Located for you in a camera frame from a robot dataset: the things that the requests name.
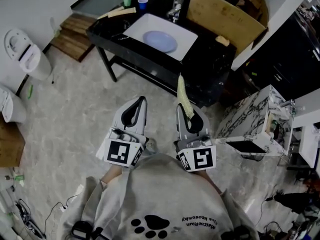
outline cup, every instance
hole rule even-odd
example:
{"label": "cup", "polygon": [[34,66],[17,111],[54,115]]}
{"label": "cup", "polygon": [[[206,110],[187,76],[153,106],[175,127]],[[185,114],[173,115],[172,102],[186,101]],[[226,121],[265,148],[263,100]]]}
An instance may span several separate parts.
{"label": "cup", "polygon": [[131,0],[123,0],[124,6],[129,7],[131,5]]}
{"label": "cup", "polygon": [[138,0],[140,10],[145,10],[147,8],[148,0]]}

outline blue cup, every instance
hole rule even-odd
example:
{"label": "blue cup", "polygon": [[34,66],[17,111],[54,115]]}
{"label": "blue cup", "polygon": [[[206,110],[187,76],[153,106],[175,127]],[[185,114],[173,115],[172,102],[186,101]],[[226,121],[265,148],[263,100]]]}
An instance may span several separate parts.
{"label": "blue cup", "polygon": [[140,10],[145,10],[147,8],[148,0],[138,0]]}

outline green cup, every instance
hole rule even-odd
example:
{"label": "green cup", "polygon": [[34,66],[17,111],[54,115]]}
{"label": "green cup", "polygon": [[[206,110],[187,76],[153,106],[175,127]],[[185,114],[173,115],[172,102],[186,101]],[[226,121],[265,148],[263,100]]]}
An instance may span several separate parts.
{"label": "green cup", "polygon": [[123,0],[124,6],[129,7],[131,5],[131,0]]}

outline plate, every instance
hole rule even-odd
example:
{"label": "plate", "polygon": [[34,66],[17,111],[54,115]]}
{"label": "plate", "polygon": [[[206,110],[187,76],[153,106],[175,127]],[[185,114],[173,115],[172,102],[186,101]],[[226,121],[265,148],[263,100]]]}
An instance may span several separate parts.
{"label": "plate", "polygon": [[146,45],[163,53],[173,52],[178,47],[176,39],[162,31],[148,31],[143,34],[142,38]]}

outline black cabinet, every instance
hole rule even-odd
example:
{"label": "black cabinet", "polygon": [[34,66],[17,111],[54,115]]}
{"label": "black cabinet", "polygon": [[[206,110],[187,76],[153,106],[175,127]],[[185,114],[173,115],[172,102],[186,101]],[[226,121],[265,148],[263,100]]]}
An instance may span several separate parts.
{"label": "black cabinet", "polygon": [[319,47],[308,25],[294,13],[243,70],[256,86],[273,85],[286,100],[296,99],[320,88]]}

